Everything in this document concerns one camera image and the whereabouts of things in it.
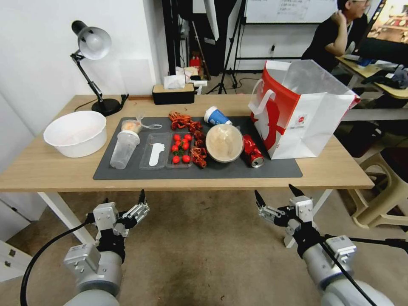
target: paper bowl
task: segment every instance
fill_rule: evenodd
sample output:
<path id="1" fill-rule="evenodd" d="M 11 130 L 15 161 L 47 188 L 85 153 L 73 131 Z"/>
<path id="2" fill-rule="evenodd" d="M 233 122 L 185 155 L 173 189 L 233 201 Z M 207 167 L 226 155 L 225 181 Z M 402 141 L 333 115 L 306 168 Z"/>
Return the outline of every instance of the paper bowl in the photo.
<path id="1" fill-rule="evenodd" d="M 85 110 L 62 116 L 45 129 L 44 141 L 67 157 L 90 155 L 106 142 L 106 118 Z"/>
<path id="2" fill-rule="evenodd" d="M 205 145 L 214 160 L 228 163 L 240 156 L 244 149 L 244 139 L 235 126 L 219 124 L 208 131 Z"/>

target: wooden table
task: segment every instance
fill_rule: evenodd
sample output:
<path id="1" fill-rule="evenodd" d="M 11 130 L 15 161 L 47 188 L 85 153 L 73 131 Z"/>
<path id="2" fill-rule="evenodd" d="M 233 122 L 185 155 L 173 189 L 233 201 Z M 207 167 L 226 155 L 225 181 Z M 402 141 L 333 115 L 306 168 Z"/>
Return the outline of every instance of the wooden table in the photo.
<path id="1" fill-rule="evenodd" d="M 93 96 L 75 96 L 56 116 L 71 113 Z M 227 116 L 245 116 L 249 95 L 203 95 L 196 96 L 193 104 L 154 105 L 149 98 L 127 101 L 124 108 L 107 117 L 108 141 L 98 152 L 71 159 L 61 155 L 47 145 L 42 134 L 16 158 L 14 163 L 0 175 L 0 191 L 37 192 L 68 226 L 80 224 L 58 192 L 67 191 L 135 191 L 141 190 L 233 190 L 271 187 L 287 187 L 289 183 L 297 187 L 327 189 L 316 203 L 317 211 L 332 189 L 371 188 L 372 181 L 363 172 L 340 142 L 333 136 L 321 155 L 317 158 L 297 159 L 303 173 L 301 178 L 231 178 L 231 179 L 158 179 L 158 180 L 100 180 L 92 179 L 113 132 L 122 117 L 133 117 L 136 113 L 145 116 L 167 116 L 170 111 L 179 111 L 192 116 L 203 116 L 207 108 L 217 105 Z M 81 110 L 90 109 L 91 104 Z M 75 232 L 82 243 L 93 238 L 84 229 Z"/>
<path id="2" fill-rule="evenodd" d="M 344 68 L 347 72 L 353 75 L 347 87 L 353 88 L 355 83 L 359 78 L 366 79 L 371 77 L 377 71 L 380 71 L 381 68 L 376 64 L 370 64 L 367 67 L 359 68 L 356 62 L 350 61 L 343 57 L 336 57 L 340 66 Z M 395 89 L 383 84 L 374 83 L 374 85 L 382 92 L 389 94 L 391 97 L 396 99 L 408 99 L 408 88 L 407 89 Z"/>

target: lamp shade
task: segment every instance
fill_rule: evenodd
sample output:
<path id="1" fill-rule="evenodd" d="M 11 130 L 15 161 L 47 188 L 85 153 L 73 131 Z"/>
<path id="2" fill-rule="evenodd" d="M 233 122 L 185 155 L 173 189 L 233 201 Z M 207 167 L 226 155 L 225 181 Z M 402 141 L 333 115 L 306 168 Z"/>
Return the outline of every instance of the lamp shade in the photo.
<path id="1" fill-rule="evenodd" d="M 72 30 L 78 37 L 78 47 L 82 55 L 90 60 L 105 57 L 111 48 L 111 37 L 101 28 L 88 27 L 82 21 L 74 21 Z"/>

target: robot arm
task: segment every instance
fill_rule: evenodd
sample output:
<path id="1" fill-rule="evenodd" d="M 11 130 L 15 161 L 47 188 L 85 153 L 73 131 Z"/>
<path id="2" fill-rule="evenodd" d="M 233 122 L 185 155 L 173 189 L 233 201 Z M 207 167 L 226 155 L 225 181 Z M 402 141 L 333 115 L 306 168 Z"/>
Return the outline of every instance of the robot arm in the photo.
<path id="1" fill-rule="evenodd" d="M 350 274 L 351 261 L 357 247 L 345 235 L 323 238 L 313 222 L 313 201 L 299 189 L 289 185 L 295 197 L 289 205 L 278 209 L 266 206 L 255 191 L 259 215 L 293 236 L 297 252 L 307 266 L 307 271 L 323 293 L 324 306 L 384 305 L 393 303 L 381 292 L 364 282 L 355 282 Z"/>
<path id="2" fill-rule="evenodd" d="M 119 305 L 115 297 L 122 281 L 125 238 L 149 210 L 143 190 L 138 203 L 128 211 L 118 212 L 114 202 L 100 204 L 93 210 L 93 221 L 98 228 L 95 244 L 73 246 L 64 259 L 76 276 L 79 290 L 66 306 Z"/>

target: blue paper cup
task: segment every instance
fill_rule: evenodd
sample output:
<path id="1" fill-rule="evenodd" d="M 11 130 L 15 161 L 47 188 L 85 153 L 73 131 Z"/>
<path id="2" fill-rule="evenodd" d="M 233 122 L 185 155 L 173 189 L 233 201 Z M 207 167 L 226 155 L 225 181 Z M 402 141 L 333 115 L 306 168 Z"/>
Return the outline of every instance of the blue paper cup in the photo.
<path id="1" fill-rule="evenodd" d="M 229 124 L 232 125 L 231 120 L 228 119 L 216 106 L 211 106 L 205 111 L 204 121 L 212 125 Z"/>

